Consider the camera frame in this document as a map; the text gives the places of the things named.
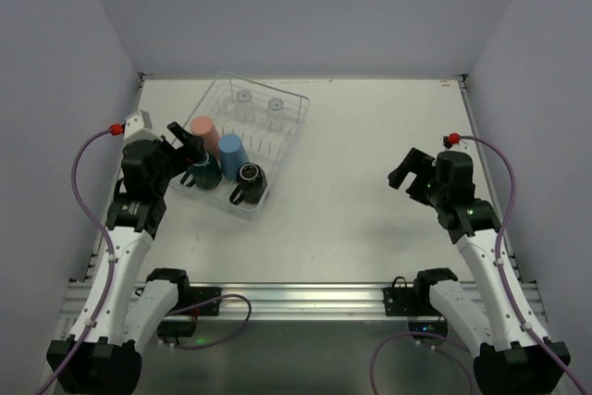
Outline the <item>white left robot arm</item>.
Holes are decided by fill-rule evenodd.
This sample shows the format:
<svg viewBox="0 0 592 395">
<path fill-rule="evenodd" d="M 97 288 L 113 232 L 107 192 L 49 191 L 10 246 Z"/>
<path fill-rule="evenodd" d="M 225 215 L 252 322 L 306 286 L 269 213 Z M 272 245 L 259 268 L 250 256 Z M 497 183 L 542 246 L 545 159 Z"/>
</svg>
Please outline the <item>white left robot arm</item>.
<svg viewBox="0 0 592 395">
<path fill-rule="evenodd" d="M 122 178 L 114 189 L 105 222 L 83 211 L 106 246 L 87 300 L 65 339 L 50 343 L 46 359 L 67 394 L 131 394 L 142 372 L 142 352 L 167 311 L 188 291 L 182 270 L 157 273 L 143 296 L 130 304 L 144 256 L 154 243 L 167 209 L 169 182 L 206 158 L 204 141 L 177 122 L 167 126 L 173 146 L 133 117 L 99 131 L 122 136 Z"/>
</svg>

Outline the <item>pink plastic cup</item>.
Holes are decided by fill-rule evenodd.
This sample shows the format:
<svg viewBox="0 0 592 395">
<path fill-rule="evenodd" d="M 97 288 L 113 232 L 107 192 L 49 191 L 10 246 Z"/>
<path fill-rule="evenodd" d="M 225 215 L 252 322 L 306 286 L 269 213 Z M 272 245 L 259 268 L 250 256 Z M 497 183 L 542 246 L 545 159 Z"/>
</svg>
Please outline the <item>pink plastic cup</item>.
<svg viewBox="0 0 592 395">
<path fill-rule="evenodd" d="M 220 161 L 218 142 L 219 133 L 214 121 L 207 116 L 195 117 L 191 121 L 191 133 L 203 139 L 203 146 L 207 153 L 212 154 L 217 161 Z"/>
</svg>

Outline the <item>black mug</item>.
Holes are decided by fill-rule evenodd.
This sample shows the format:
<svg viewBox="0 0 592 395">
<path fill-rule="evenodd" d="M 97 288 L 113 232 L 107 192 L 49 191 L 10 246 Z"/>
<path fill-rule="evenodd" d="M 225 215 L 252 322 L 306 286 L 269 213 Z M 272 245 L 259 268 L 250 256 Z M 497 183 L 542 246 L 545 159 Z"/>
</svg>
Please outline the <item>black mug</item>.
<svg viewBox="0 0 592 395">
<path fill-rule="evenodd" d="M 259 204 L 267 188 L 267 178 L 263 169 L 255 163 L 246 163 L 237 174 L 237 186 L 229 196 L 234 205 L 241 203 Z"/>
</svg>

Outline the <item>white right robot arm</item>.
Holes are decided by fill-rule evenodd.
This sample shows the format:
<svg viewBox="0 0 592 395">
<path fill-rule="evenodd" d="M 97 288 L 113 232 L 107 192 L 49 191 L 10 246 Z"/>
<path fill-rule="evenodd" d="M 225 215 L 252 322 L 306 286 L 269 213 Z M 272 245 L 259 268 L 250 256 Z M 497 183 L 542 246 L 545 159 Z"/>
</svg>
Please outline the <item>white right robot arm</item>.
<svg viewBox="0 0 592 395">
<path fill-rule="evenodd" d="M 444 151 L 431 156 L 411 149 L 388 174 L 398 189 L 408 174 L 409 197 L 433 208 L 471 271 L 480 304 L 464 293 L 447 268 L 417 274 L 416 300 L 444 315 L 473 357 L 477 386 L 484 394 L 550 394 L 571 361 L 562 341 L 554 342 L 522 291 L 507 250 L 495 244 L 500 222 L 490 202 L 475 195 L 471 156 Z"/>
</svg>

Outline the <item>clear glass cup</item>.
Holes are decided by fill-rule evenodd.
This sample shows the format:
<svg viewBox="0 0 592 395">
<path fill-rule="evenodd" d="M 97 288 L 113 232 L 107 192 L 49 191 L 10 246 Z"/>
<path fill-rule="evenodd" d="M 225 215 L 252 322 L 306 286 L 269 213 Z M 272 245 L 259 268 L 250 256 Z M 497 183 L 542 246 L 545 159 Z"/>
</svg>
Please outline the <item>clear glass cup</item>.
<svg viewBox="0 0 592 395">
<path fill-rule="evenodd" d="M 253 95 L 249 90 L 238 91 L 235 95 L 234 104 L 236 118 L 245 121 L 249 121 L 254 118 Z"/>
<path fill-rule="evenodd" d="M 285 120 L 284 101 L 277 97 L 271 98 L 267 104 L 265 126 L 270 130 L 283 131 Z"/>
</svg>

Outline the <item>blue plastic cup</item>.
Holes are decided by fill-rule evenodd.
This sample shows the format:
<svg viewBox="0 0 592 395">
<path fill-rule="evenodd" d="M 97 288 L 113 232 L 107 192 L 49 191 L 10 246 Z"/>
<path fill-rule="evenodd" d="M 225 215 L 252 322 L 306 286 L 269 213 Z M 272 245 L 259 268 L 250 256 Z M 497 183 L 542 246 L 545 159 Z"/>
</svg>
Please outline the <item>blue plastic cup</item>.
<svg viewBox="0 0 592 395">
<path fill-rule="evenodd" d="M 220 138 L 218 147 L 223 175 L 229 180 L 235 180 L 240 168 L 250 162 L 241 137 L 236 134 L 225 134 Z"/>
</svg>

